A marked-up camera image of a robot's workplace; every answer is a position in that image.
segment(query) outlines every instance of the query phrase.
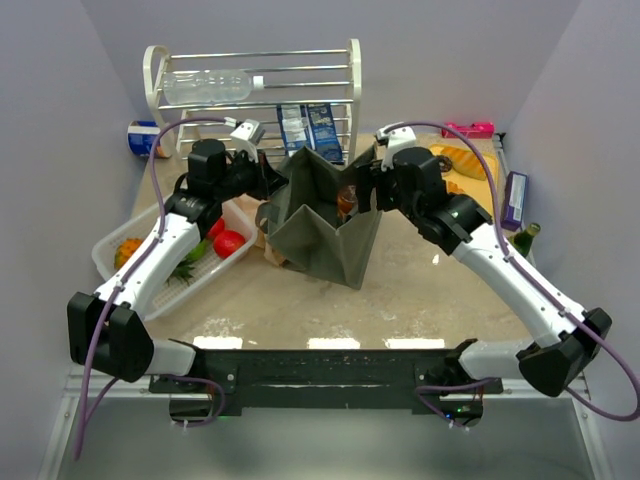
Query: metal dish rack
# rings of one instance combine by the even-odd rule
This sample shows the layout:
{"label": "metal dish rack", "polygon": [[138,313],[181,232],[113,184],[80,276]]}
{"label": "metal dish rack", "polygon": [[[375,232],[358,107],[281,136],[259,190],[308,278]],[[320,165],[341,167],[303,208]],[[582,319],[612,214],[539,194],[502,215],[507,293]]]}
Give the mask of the metal dish rack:
{"label": "metal dish rack", "polygon": [[[246,59],[252,63],[243,64]],[[239,69],[250,75],[264,75],[264,90],[252,92],[248,101],[241,102],[191,105],[169,105],[166,102],[162,93],[162,80],[166,72],[215,69]],[[348,164],[355,157],[362,94],[360,42],[357,39],[350,39],[347,48],[334,50],[191,55],[172,55],[167,47],[153,45],[144,54],[143,77],[147,104],[160,128],[178,118],[204,116],[210,112],[239,120],[258,120],[266,129],[260,148],[265,150],[272,162],[278,163],[286,153],[276,107],[329,103],[345,163]],[[231,141],[229,136],[220,134],[216,128],[219,125],[214,122],[183,124],[177,138],[173,132],[165,135],[162,147],[174,158],[185,160],[191,144],[201,138],[214,137],[225,143]]]}

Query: green vegetable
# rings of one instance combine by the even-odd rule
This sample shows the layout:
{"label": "green vegetable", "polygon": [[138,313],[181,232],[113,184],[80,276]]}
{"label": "green vegetable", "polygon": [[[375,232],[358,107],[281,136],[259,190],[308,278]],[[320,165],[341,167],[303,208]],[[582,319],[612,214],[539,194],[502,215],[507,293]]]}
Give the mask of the green vegetable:
{"label": "green vegetable", "polygon": [[187,256],[184,257],[184,259],[189,263],[197,262],[206,255],[210,244],[211,242],[205,238],[196,246],[196,248],[187,253]]}

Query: white dish rack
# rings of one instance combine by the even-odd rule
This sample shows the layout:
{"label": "white dish rack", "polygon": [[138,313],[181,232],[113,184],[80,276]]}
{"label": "white dish rack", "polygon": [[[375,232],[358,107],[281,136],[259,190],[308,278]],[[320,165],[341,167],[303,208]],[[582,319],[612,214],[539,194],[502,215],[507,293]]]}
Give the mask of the white dish rack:
{"label": "white dish rack", "polygon": [[[361,63],[357,39],[350,39],[347,48],[333,50],[187,55],[172,55],[167,47],[153,45],[144,55],[143,77],[147,104],[160,128],[171,121],[207,114],[258,120],[266,129],[260,148],[272,163],[278,163],[286,154],[276,107],[329,103],[343,158],[348,164],[354,160],[356,151],[362,94]],[[169,105],[166,102],[162,83],[167,72],[194,73],[216,69],[238,69],[248,74],[263,75],[264,90],[252,92],[248,101],[241,102],[212,105]],[[173,132],[165,135],[162,147],[172,156],[186,160],[194,142],[213,136],[227,143],[228,150],[233,151],[228,134],[220,136],[220,125],[214,122],[183,124],[177,137]]]}
{"label": "white dish rack", "polygon": [[[151,302],[150,311],[147,312],[144,321],[150,321],[171,312],[240,260],[256,243],[258,229],[253,220],[249,219],[233,201],[222,204],[222,218],[225,221],[225,228],[240,233],[246,243],[225,259],[216,255],[213,247],[209,248],[205,256],[193,264],[194,269],[191,272],[193,279],[188,284],[178,279],[164,284],[162,290]],[[102,278],[108,280],[115,275],[113,260],[118,246],[127,238],[146,238],[157,219],[158,205],[153,205],[96,243],[91,251],[91,258]]]}

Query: green bottle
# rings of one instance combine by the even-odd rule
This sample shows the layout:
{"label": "green bottle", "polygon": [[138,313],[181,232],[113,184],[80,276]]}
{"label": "green bottle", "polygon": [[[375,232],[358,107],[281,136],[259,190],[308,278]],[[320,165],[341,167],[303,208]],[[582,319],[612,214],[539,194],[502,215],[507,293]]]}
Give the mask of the green bottle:
{"label": "green bottle", "polygon": [[537,223],[530,223],[523,231],[516,233],[514,236],[509,237],[509,242],[514,248],[522,255],[526,257],[531,251],[531,244],[537,234],[540,233],[540,225]]}

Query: pink object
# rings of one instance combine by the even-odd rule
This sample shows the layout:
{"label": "pink object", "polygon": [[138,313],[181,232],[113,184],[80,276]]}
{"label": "pink object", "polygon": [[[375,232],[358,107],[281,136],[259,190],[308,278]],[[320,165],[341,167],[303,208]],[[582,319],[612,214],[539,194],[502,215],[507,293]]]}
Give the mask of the pink object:
{"label": "pink object", "polygon": [[[473,123],[468,127],[462,125],[456,125],[455,123],[445,123],[447,127],[455,128],[467,138],[491,138],[495,131],[493,123],[480,122]],[[446,130],[441,130],[443,138],[455,138]]]}

